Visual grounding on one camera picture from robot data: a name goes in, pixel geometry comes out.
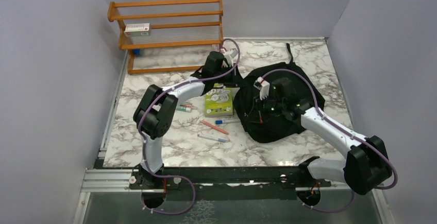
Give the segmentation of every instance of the black bag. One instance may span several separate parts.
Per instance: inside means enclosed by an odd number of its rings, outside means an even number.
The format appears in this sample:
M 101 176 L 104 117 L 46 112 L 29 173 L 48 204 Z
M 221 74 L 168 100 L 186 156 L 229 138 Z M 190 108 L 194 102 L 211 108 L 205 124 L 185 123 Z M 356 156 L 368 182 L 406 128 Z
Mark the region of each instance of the black bag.
M 287 120 L 282 114 L 273 115 L 263 111 L 263 108 L 260 107 L 260 100 L 258 98 L 259 90 L 253 86 L 258 77 L 278 68 L 287 68 L 295 71 L 311 83 L 316 94 L 318 106 L 323 109 L 325 105 L 325 99 L 323 96 L 314 87 L 305 72 L 293 62 L 293 55 L 291 54 L 290 45 L 288 43 L 287 50 L 291 55 L 290 63 L 287 64 L 282 62 L 253 70 L 244 78 L 247 87 L 240 88 L 233 100 L 235 111 L 241 121 L 241 124 L 243 125 L 244 131 L 246 131 L 250 137 L 252 137 L 252 139 L 259 143 L 270 143 L 287 137 L 291 134 L 299 134 L 303 132 L 305 128 L 290 120 Z M 279 78 L 290 79 L 293 83 L 293 87 L 297 95 L 296 97 L 301 100 L 306 99 L 309 103 L 314 105 L 314 100 L 308 86 L 300 78 L 291 74 L 290 72 L 274 72 L 266 76 L 265 80 L 269 83 L 272 83 L 274 80 Z

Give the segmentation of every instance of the white pen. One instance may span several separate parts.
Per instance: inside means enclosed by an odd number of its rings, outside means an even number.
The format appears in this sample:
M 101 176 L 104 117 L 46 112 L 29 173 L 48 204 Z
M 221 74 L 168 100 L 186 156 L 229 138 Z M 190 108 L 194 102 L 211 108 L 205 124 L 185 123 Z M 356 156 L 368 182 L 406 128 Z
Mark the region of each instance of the white pen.
M 226 139 L 216 138 L 216 137 L 212 137 L 212 136 L 208 136 L 208 135 L 202 135 L 202 134 L 197 134 L 197 136 L 201 137 L 201 138 L 205 138 L 205 139 L 221 142 L 221 143 L 225 143 L 225 142 L 228 141 Z

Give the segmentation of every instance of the pen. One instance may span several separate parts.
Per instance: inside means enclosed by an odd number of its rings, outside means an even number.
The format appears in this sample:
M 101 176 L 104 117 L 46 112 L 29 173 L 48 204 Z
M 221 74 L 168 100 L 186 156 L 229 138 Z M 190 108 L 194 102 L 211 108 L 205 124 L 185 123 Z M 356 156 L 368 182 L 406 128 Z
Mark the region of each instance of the pen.
M 197 136 L 201 137 L 201 138 L 205 138 L 205 139 L 221 142 L 221 143 L 225 143 L 225 142 L 228 141 L 226 139 L 216 138 L 216 137 L 212 137 L 212 136 L 208 136 L 208 135 L 202 135 L 202 134 L 197 134 Z
M 177 106 L 176 110 L 178 111 L 182 111 L 182 112 L 191 112 L 191 108 L 189 107 L 181 107 L 181 106 Z
M 205 120 L 202 120 L 202 121 L 200 121 L 200 122 L 201 122 L 202 124 L 204 124 L 204 125 L 210 127 L 210 128 L 213 128 L 213 129 L 216 130 L 216 131 L 220 131 L 220 132 L 223 133 L 223 134 L 229 135 L 229 132 L 227 132 L 226 130 L 221 129 L 221 128 L 215 126 L 215 125 L 212 125 L 212 124 L 206 122 Z
M 230 124 L 230 123 L 239 123 L 239 122 L 240 122 L 239 119 L 224 119 L 224 120 L 216 120 L 215 124 L 221 125 L 221 124 Z

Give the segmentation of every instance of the orange marker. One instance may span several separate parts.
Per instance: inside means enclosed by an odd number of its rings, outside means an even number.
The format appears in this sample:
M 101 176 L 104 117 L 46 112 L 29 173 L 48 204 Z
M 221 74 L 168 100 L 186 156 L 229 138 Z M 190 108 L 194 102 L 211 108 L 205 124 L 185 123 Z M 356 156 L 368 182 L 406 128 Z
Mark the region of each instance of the orange marker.
M 223 134 L 229 135 L 229 132 L 227 132 L 226 130 L 224 130 L 224 129 L 220 129 L 219 127 L 217 127 L 217 126 L 215 126 L 215 125 L 212 125 L 212 124 L 206 122 L 205 120 L 202 120 L 202 121 L 200 121 L 200 122 L 201 122 L 202 124 L 208 126 L 208 127 L 213 128 L 213 129 L 216 130 L 216 131 L 219 131 L 219 132 L 221 132 L 221 133 L 223 133 Z

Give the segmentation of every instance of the marker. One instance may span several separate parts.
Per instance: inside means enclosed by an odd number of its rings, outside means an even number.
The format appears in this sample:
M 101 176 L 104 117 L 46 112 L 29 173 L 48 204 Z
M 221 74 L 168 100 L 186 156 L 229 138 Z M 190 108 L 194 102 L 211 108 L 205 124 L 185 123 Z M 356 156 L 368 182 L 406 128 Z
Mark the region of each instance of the marker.
M 202 121 L 200 121 L 200 122 L 201 122 L 202 124 L 204 124 L 204 125 L 210 127 L 210 128 L 213 128 L 213 129 L 216 130 L 216 131 L 220 131 L 220 132 L 223 133 L 223 134 L 229 135 L 229 132 L 227 132 L 226 130 L 221 129 L 221 128 L 215 126 L 215 125 L 212 125 L 212 124 L 206 122 L 205 120 L 202 120 Z
M 205 138 L 205 139 L 221 142 L 221 143 L 225 143 L 225 142 L 228 141 L 226 139 L 216 138 L 216 137 L 212 137 L 212 136 L 208 136 L 208 135 L 202 135 L 202 134 L 197 134 L 197 136 L 201 137 L 201 138 Z
M 189 104 L 185 104 L 185 103 L 180 104 L 180 106 L 181 106 L 181 107 L 189 107 L 189 108 L 191 108 L 191 109 L 197 110 L 197 107 L 192 106 L 192 105 L 189 105 Z
M 189 108 L 189 107 L 178 106 L 178 107 L 176 107 L 176 110 L 181 111 L 181 112 L 191 112 L 191 108 Z
M 224 119 L 224 120 L 216 120 L 215 124 L 221 125 L 221 124 L 230 124 L 230 123 L 239 123 L 239 122 L 240 122 L 239 119 Z

